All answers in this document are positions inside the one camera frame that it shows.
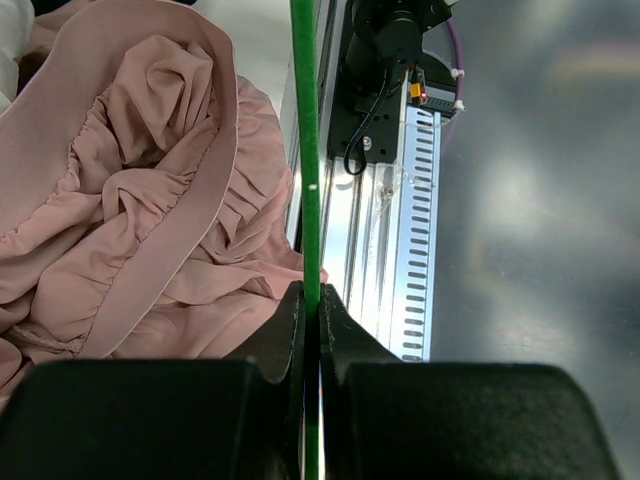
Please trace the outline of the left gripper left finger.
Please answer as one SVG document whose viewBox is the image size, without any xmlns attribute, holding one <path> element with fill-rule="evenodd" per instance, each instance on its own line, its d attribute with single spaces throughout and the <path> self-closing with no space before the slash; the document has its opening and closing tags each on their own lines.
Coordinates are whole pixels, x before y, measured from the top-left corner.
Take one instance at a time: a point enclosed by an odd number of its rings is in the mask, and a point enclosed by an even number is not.
<svg viewBox="0 0 640 480">
<path fill-rule="evenodd" d="M 217 360 L 40 365 L 1 416 L 5 479 L 297 479 L 305 302 Z"/>
</svg>

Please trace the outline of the pink pleated skirt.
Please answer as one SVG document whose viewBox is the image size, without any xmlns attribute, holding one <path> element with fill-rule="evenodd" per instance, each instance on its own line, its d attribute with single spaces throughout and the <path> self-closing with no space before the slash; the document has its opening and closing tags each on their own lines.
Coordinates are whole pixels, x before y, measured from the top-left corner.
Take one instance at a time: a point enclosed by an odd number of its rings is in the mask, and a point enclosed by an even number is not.
<svg viewBox="0 0 640 480">
<path fill-rule="evenodd" d="M 1 397 L 58 360 L 215 358 L 302 277 L 278 115 L 226 33 L 73 1 L 1 117 Z"/>
</svg>

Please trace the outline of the green hanger of pink skirt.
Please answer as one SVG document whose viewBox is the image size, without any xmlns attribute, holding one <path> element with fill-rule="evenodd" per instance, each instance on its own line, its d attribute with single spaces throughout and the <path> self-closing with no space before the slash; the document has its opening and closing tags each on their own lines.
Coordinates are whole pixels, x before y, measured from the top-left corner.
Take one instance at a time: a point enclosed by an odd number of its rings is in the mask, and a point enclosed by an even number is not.
<svg viewBox="0 0 640 480">
<path fill-rule="evenodd" d="M 320 192 L 316 7 L 312 1 L 290 3 L 294 77 L 301 171 L 301 226 L 304 260 L 304 477 L 320 477 L 319 305 Z"/>
</svg>

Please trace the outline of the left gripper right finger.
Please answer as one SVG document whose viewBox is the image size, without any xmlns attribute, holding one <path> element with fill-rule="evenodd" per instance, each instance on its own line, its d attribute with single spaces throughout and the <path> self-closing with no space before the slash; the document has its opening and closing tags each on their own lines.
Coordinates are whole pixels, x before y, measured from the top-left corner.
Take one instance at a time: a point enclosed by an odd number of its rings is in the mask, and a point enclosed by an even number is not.
<svg viewBox="0 0 640 480">
<path fill-rule="evenodd" d="M 596 413 L 562 369 L 405 363 L 322 289 L 330 479 L 616 479 Z"/>
</svg>

